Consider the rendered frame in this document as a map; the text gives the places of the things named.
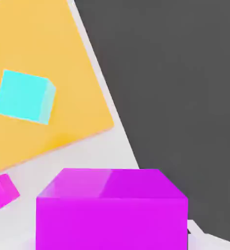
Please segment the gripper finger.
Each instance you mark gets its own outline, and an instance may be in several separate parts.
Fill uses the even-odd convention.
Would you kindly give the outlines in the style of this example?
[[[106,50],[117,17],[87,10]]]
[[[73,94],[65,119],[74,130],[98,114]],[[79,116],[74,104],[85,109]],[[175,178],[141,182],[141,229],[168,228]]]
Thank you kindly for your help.
[[[204,233],[194,220],[188,220],[188,250],[230,250],[230,242]]]

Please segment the small purple cube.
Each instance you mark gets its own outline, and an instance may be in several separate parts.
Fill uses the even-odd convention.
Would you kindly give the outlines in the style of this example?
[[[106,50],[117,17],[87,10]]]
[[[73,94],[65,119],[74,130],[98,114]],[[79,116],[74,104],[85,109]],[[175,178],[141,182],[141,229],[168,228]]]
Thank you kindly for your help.
[[[188,198],[157,169],[63,169],[36,198],[36,250],[188,250]]]

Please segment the small pink cube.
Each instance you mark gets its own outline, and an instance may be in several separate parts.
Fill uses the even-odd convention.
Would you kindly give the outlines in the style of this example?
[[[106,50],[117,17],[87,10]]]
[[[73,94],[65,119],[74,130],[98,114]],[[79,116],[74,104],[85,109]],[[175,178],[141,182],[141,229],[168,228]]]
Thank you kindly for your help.
[[[0,209],[20,196],[8,174],[0,175]]]

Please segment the small cyan cube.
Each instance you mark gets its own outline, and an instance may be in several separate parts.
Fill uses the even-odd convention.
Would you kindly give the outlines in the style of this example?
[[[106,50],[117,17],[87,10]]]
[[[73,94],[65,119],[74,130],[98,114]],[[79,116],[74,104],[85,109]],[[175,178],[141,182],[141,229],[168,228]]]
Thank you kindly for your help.
[[[4,70],[0,115],[48,125],[56,87],[44,77]]]

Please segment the large orange box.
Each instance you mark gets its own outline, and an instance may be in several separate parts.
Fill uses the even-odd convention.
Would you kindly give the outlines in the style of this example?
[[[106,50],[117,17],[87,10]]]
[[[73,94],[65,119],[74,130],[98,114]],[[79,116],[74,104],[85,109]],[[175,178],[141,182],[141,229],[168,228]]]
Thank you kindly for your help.
[[[48,78],[48,125],[0,115],[0,171],[113,127],[67,0],[0,0],[0,84],[5,69]]]

